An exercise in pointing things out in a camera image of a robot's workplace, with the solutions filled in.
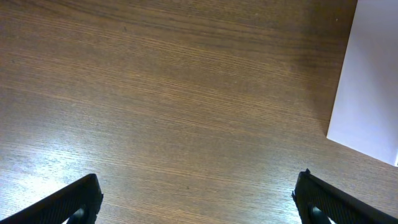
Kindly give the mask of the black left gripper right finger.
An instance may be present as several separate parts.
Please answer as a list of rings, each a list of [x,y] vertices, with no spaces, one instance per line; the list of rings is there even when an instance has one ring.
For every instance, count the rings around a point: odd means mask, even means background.
[[[397,224],[394,218],[315,177],[299,173],[292,198],[301,222]]]

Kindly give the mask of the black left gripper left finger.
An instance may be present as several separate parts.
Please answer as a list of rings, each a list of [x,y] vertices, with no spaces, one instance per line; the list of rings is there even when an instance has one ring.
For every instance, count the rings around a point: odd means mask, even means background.
[[[1,224],[95,224],[102,201],[103,194],[96,174],[88,174],[1,220]]]

